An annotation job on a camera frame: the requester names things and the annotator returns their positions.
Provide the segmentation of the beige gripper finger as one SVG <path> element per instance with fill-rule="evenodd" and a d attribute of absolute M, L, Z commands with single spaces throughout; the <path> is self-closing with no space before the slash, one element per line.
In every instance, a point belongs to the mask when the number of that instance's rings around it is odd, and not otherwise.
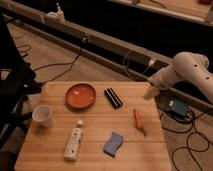
<path fill-rule="evenodd" d="M 159 89 L 153 86 L 149 86 L 147 91 L 145 92 L 143 98 L 145 100 L 150 100 L 159 94 Z"/>

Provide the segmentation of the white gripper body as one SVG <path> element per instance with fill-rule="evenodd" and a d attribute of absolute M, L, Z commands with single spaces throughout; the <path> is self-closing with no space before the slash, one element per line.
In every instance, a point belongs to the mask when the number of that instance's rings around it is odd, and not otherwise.
<path fill-rule="evenodd" d="M 170 78 L 171 75 L 168 72 L 159 70 L 148 78 L 148 82 L 160 90 L 167 90 L 172 86 Z"/>

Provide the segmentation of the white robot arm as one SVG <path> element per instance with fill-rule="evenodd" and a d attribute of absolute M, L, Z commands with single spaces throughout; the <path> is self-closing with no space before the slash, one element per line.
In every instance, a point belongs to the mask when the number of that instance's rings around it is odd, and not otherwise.
<path fill-rule="evenodd" d="M 161 90 L 168 90 L 178 82 L 187 81 L 195 85 L 213 104 L 213 74 L 207 70 L 208 66 L 209 60 L 205 55 L 180 52 L 168 66 L 148 78 L 150 85 L 143 98 L 152 99 Z"/>

